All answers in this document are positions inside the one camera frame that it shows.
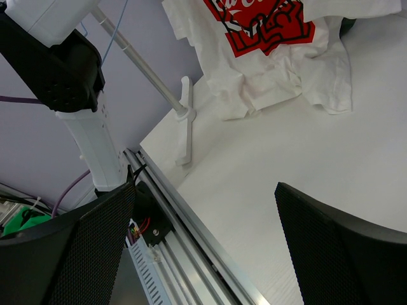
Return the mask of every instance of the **metal pole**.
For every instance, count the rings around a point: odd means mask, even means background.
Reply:
[[[108,19],[103,11],[97,6],[92,15],[101,24],[103,29],[110,35],[113,35],[116,26]],[[139,68],[139,70],[147,77],[151,84],[162,94],[162,96],[171,104],[172,108],[177,113],[186,112],[187,109],[181,105],[178,99],[172,94],[172,92],[164,85],[162,80],[154,73],[150,66],[142,59],[142,57],[136,52],[133,46],[126,40],[123,34],[118,31],[114,37],[114,41],[118,44],[121,50],[127,55],[127,57]]]

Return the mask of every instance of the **t-shirt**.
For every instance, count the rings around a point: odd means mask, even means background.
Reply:
[[[297,97],[352,110],[343,17],[401,10],[400,0],[164,0],[176,38],[194,46],[221,119]]]

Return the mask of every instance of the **gray wall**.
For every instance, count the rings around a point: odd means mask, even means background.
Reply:
[[[123,4],[102,0],[100,7],[116,23]],[[109,36],[92,16],[84,24],[87,38],[103,55]],[[194,82],[202,75],[195,50],[185,39],[175,39],[160,0],[129,0],[120,30],[178,97],[184,75]],[[136,149],[170,107],[115,44],[103,71],[113,136],[121,146]],[[0,95],[33,97],[3,57],[0,80]],[[43,105],[0,102],[0,182],[55,202],[86,169],[73,138],[52,111]],[[88,177],[72,190],[64,206],[90,183]]]

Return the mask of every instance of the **tabletop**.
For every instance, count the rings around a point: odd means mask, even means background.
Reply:
[[[343,42],[352,112],[328,115],[300,96],[221,121],[201,79],[192,162],[175,166],[173,112],[141,144],[270,304],[302,304],[273,194],[278,182],[407,232],[407,19],[358,20]]]

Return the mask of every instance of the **printed logo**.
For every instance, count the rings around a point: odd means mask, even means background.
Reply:
[[[269,55],[280,44],[311,43],[313,22],[303,22],[303,4],[296,0],[203,0],[236,57],[260,49]]]

